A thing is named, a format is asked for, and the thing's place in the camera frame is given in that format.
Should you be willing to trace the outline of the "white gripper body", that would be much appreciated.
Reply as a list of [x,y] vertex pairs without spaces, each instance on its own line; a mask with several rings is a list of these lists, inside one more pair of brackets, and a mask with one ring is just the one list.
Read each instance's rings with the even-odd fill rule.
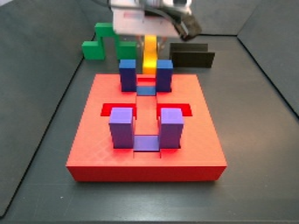
[[109,0],[117,34],[192,37],[192,0]]

